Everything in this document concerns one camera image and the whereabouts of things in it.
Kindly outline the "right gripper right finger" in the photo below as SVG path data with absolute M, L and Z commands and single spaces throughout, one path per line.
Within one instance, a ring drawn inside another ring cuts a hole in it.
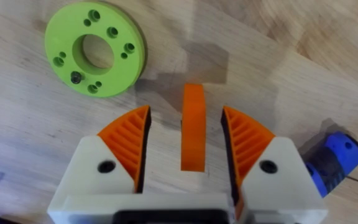
M 224 133 L 236 215 L 324 215 L 326 206 L 289 138 L 224 106 Z

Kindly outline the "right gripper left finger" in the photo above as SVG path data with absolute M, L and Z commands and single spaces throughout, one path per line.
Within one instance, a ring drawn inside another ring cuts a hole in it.
M 150 106 L 116 118 L 98 134 L 83 137 L 55 195 L 141 193 L 151 126 Z

